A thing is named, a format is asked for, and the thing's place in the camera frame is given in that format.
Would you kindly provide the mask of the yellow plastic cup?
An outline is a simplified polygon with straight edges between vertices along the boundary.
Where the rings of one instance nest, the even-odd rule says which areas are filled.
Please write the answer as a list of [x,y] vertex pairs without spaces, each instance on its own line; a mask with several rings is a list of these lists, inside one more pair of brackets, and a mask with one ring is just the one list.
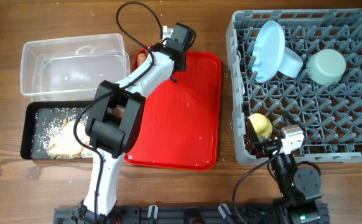
[[272,123],[263,114],[254,113],[248,117],[259,139],[267,139],[272,134]]

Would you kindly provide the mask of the orange carrot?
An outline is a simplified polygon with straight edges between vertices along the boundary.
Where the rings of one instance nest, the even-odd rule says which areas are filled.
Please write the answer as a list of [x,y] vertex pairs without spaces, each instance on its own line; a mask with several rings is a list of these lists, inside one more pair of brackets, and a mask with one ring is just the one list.
[[139,53],[139,54],[137,55],[137,60],[136,60],[136,65],[137,65],[137,67],[141,66],[141,65],[145,62],[146,58],[147,58],[147,55],[146,55],[146,54],[144,54],[144,53]]

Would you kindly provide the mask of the light blue bowl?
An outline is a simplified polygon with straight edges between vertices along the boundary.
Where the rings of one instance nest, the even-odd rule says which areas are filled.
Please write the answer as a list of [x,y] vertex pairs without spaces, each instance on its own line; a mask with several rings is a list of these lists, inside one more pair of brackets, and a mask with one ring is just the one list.
[[278,71],[283,75],[291,78],[296,78],[303,66],[303,61],[300,56],[289,48],[284,49],[284,55]]

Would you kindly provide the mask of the light blue plate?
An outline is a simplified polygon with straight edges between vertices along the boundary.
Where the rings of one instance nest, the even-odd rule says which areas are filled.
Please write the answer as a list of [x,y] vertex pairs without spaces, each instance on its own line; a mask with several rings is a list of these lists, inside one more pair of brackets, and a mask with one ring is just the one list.
[[276,21],[266,22],[254,42],[252,56],[255,57],[252,71],[257,73],[256,81],[270,80],[279,70],[284,56],[285,34]]

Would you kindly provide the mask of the pale green bowl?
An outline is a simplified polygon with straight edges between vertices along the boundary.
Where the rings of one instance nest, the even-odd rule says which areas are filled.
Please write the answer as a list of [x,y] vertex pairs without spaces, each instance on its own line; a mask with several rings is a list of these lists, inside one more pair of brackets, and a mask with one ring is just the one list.
[[306,69],[309,77],[319,85],[333,85],[339,82],[346,70],[344,56],[333,49],[321,50],[312,55]]

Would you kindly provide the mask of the white plastic spoon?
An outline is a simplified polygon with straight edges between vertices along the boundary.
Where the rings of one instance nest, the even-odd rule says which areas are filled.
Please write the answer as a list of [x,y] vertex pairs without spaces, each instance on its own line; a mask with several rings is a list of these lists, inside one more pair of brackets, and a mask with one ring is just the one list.
[[242,87],[242,95],[245,94],[246,90],[245,90],[245,87],[244,87],[244,84],[243,84],[243,76],[241,74],[241,69],[240,69],[240,63],[241,63],[241,53],[239,50],[236,50],[236,55],[237,55],[237,59],[238,59],[238,68],[239,68],[239,76],[240,76],[240,79],[241,79],[241,87]]

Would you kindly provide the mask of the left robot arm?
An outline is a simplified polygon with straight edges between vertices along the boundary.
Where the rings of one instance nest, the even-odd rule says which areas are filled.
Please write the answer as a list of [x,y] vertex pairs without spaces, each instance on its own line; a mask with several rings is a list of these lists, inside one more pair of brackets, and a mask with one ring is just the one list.
[[146,98],[175,72],[186,70],[187,50],[196,33],[178,23],[170,37],[146,49],[147,58],[129,76],[99,84],[95,99],[82,111],[88,114],[87,148],[93,151],[93,169],[86,198],[78,208],[80,223],[111,223],[122,160],[135,145]]

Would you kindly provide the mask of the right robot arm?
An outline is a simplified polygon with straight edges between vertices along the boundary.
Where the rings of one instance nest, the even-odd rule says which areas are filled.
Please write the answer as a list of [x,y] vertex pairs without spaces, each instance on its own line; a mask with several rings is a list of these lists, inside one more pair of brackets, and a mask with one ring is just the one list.
[[320,223],[317,202],[322,197],[321,172],[312,162],[297,162],[293,151],[302,146],[304,132],[298,124],[282,128],[276,140],[261,142],[251,121],[247,121],[248,149],[266,156],[279,187],[281,198],[271,204],[273,223]]

